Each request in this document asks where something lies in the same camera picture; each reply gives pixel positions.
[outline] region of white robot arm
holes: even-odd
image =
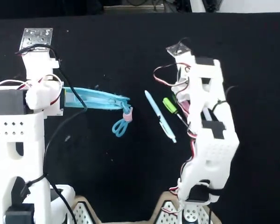
[[[52,28],[24,29],[19,52],[25,64],[27,81],[0,82],[0,224],[57,224],[64,221],[66,214],[68,223],[73,223],[61,198],[52,200],[50,184],[43,173],[44,119],[62,116],[64,105],[61,102],[63,83],[53,74],[53,69],[59,68],[59,62],[49,55],[52,32]],[[21,53],[22,49],[35,44],[49,48],[33,47]],[[2,86],[6,82],[21,84]],[[23,144],[22,156],[16,151],[16,142]],[[20,208],[27,214],[23,217],[14,216],[19,208],[14,207],[11,201],[17,176],[31,183],[26,185],[30,195]],[[58,185],[57,189],[72,206],[74,189],[67,185]]]
[[[167,48],[175,58],[180,77],[171,88],[189,125],[193,155],[181,170],[175,193],[182,206],[216,202],[229,177],[239,141],[223,89],[220,62],[196,57],[184,44]],[[189,108],[183,105],[190,101]],[[216,119],[212,119],[209,110]]]

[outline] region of wall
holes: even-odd
[[[223,0],[222,13],[280,12],[280,0]]]

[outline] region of screwdriver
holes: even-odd
[[[170,102],[170,100],[167,97],[163,99],[163,104],[169,110],[170,113],[176,114],[178,118],[184,123],[184,125],[188,127],[188,124],[182,119],[181,115],[178,113],[177,108]]]

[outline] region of cable tie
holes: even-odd
[[[131,107],[129,113],[123,113],[122,114],[123,120],[125,120],[126,122],[131,122],[133,120],[132,112],[133,112],[133,108]]]
[[[25,196],[25,193],[28,191],[28,189],[35,183],[41,181],[43,178],[45,178],[48,174],[43,174],[41,175],[39,178],[35,179],[35,180],[32,180],[32,181],[28,181],[25,183],[23,189],[21,190],[20,192],[20,196],[21,197],[24,197]]]

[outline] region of pink loop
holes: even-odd
[[[132,112],[133,112],[133,108],[131,107],[131,110],[128,114],[123,113],[123,115],[122,115],[123,120],[125,120],[126,122],[131,122],[133,120]]]

